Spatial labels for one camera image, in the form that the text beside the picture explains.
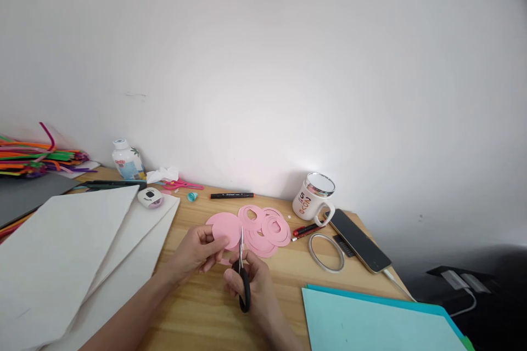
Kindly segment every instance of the silver lid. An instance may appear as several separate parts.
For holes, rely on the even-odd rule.
[[[320,173],[309,173],[306,177],[306,187],[308,191],[322,197],[331,196],[335,192],[335,183]]]

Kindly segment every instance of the white mug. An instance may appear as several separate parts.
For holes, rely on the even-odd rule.
[[[320,173],[309,173],[302,188],[293,200],[293,211],[303,220],[314,220],[320,226],[326,226],[335,214],[335,206],[329,201],[335,192],[335,184]],[[328,218],[324,223],[318,220],[322,207],[329,207]]]

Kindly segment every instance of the mug handle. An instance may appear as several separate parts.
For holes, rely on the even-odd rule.
[[[324,207],[324,206],[328,206],[328,208],[329,208],[329,215],[328,215],[328,218],[326,218],[326,220],[324,221],[324,223],[322,223],[318,219],[318,215],[320,214],[320,211],[322,210],[322,207]],[[313,220],[315,221],[315,223],[318,226],[320,226],[322,228],[322,227],[326,226],[329,223],[329,221],[331,221],[331,219],[333,218],[334,215],[335,215],[335,206],[333,206],[333,203],[331,203],[329,201],[325,201],[324,203],[322,203],[320,205],[320,208],[318,209],[317,213],[313,217]]]

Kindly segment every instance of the light blue paper sheet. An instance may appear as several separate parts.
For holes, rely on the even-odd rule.
[[[313,351],[466,351],[445,318],[303,288]]]
[[[326,288],[318,285],[312,285],[307,284],[307,287],[309,289],[312,289],[314,291],[320,291],[320,292],[326,292],[326,293],[332,293],[334,295],[340,295],[345,297],[351,297],[354,299],[364,300],[366,302],[375,302],[380,304],[386,304],[393,307],[400,307],[405,308],[408,310],[415,310],[422,313],[428,313],[428,314],[434,314],[434,315],[441,315],[445,317],[448,324],[451,326],[452,330],[456,334],[457,337],[463,338],[465,337],[463,333],[459,330],[459,328],[456,326],[454,321],[452,321],[452,318],[448,315],[445,308],[442,306],[436,305],[436,304],[426,304],[426,303],[415,303],[415,302],[408,302],[408,301],[400,301],[397,299],[388,299],[388,298],[382,298],[379,296],[373,296],[373,295],[367,295],[365,293],[358,293],[358,292],[351,292],[351,291],[343,291],[336,288]]]

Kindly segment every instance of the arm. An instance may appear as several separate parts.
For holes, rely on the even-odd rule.
[[[238,257],[239,253],[234,254],[230,262],[234,263]],[[302,344],[289,327],[278,304],[269,267],[252,251],[244,251],[243,258],[249,263],[244,267],[249,273],[249,280],[251,281],[249,314],[255,325],[262,331],[272,349],[276,351],[302,351]],[[223,276],[227,281],[225,288],[231,293],[231,296],[242,295],[244,297],[243,282],[239,274],[232,269],[227,269]]]
[[[212,226],[191,228],[169,261],[88,340],[80,351],[132,351],[137,348],[165,299],[185,284],[196,268],[209,271],[229,240],[214,240]]]

